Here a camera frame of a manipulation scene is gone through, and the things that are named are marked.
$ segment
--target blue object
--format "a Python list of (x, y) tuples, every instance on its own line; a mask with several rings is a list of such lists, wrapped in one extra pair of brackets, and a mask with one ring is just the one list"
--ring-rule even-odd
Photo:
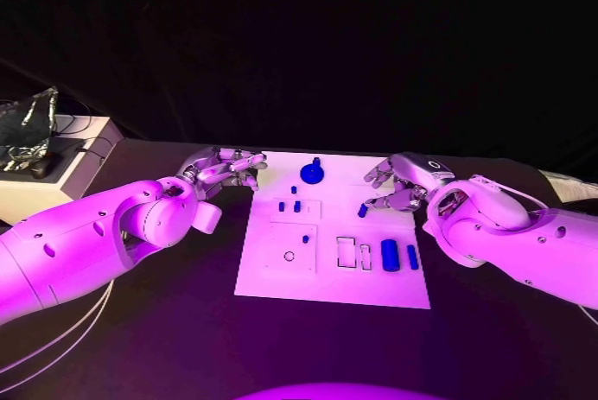
[(396, 272), (399, 270), (399, 249), (396, 247), (396, 241), (388, 238), (382, 241), (382, 268), (388, 272)]
[(408, 255), (409, 255), (411, 268), (413, 270), (418, 270), (419, 269), (418, 254), (415, 253), (415, 246), (412, 244), (408, 246)]
[(366, 206), (364, 204), (362, 204), (362, 206), (359, 207), (359, 213), (357, 213), (357, 216), (359, 216), (360, 218), (363, 218), (366, 213), (367, 213), (367, 206)]
[(324, 170), (320, 167), (320, 159), (315, 157), (311, 164), (301, 169), (301, 180), (307, 184), (318, 184), (324, 179)]

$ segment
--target table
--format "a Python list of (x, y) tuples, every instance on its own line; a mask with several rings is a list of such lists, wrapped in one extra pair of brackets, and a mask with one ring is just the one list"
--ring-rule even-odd
[[(86, 139), (82, 148), (89, 149), (101, 156), (107, 156), (122, 135), (109, 117), (56, 115), (56, 131), (66, 129), (59, 137)], [(79, 199), (101, 167), (95, 154), (78, 154), (58, 182), (0, 181), (0, 220), (13, 225), (27, 216)]]
[[(122, 140), (86, 194), (171, 175), (199, 148)], [(460, 178), (483, 174), (560, 205), (533, 168), (509, 160), (437, 159)], [(251, 198), (248, 188), (226, 188), (213, 198), (223, 209), (215, 234), (192, 232), (117, 279), (95, 329), (9, 398), (220, 400), (326, 381), (458, 399), (594, 397), (598, 329), (578, 307), (516, 283), (488, 263), (460, 266), (421, 229), (431, 310), (233, 296)], [(0, 327), (3, 362), (66, 329), (101, 293)]]

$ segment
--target robotic hand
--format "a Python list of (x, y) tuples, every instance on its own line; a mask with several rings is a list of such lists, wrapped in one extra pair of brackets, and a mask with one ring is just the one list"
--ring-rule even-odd
[[(547, 206), (474, 175), (458, 181), (428, 156), (392, 155), (364, 176), (377, 188), (393, 177), (395, 193), (366, 206), (415, 212), (428, 202), (424, 230), (462, 266), (494, 264), (519, 282), (598, 309), (598, 218)], [(511, 195), (533, 201), (529, 212)]]
[(0, 325), (98, 289), (192, 226), (210, 234), (222, 211), (206, 200), (222, 186), (256, 191), (246, 169), (267, 168), (264, 160), (205, 148), (174, 177), (137, 181), (19, 222), (0, 236)]

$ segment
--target black background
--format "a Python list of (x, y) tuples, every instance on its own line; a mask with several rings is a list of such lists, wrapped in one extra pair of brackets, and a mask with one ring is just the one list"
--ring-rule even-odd
[(150, 140), (506, 156), (595, 181), (591, 4), (0, 0), (0, 98), (56, 85)]

